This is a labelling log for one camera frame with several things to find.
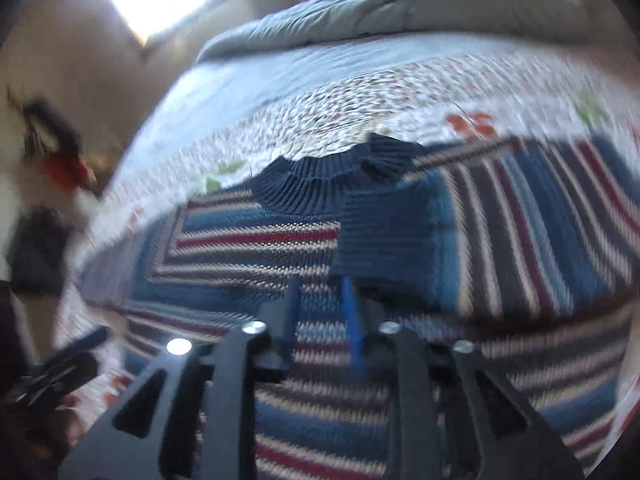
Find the striped blue knit sweater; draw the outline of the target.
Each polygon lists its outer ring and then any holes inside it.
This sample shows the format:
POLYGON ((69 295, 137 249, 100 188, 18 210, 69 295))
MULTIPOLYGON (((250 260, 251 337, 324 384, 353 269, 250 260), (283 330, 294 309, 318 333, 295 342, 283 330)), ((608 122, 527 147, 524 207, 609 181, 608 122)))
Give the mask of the striped blue knit sweater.
POLYGON ((343 280, 426 340, 476 342, 591 470, 638 300, 639 173, 602 134, 370 136, 192 198, 97 254, 77 287, 126 318, 137 375, 162 340, 218 340, 294 275, 294 366, 256 392, 260 478, 385 472, 388 391, 354 375, 343 280))

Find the white floral quilt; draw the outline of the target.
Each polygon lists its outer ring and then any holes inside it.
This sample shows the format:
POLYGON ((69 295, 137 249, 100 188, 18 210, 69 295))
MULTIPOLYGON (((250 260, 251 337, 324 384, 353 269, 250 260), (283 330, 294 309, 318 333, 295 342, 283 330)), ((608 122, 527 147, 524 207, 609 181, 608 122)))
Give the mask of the white floral quilt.
MULTIPOLYGON (((288 96, 116 185, 104 217, 93 223, 84 269, 127 235, 194 197, 247 181, 278 158, 333 155, 370 136, 427 146, 504 138, 569 141, 592 134, 606 136, 639 172, 639 64, 628 54, 541 47, 382 68, 288 96)), ((68 293, 67 322, 104 315, 122 326, 122 341, 106 352, 103 375, 80 393, 82 414, 92 422, 142 371, 125 370, 126 318, 86 304, 77 282, 68 293)), ((617 386, 620 405, 598 462, 585 471, 603 460, 639 374, 639 292, 631 313, 617 386)))

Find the grey-blue duvet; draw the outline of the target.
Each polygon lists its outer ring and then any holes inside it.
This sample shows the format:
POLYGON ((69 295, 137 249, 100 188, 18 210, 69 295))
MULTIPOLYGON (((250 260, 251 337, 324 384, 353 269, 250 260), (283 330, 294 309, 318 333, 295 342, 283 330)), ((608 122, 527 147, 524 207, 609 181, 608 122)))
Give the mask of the grey-blue duvet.
POLYGON ((209 40, 198 62, 405 32, 589 39, 585 0, 306 0, 209 40))

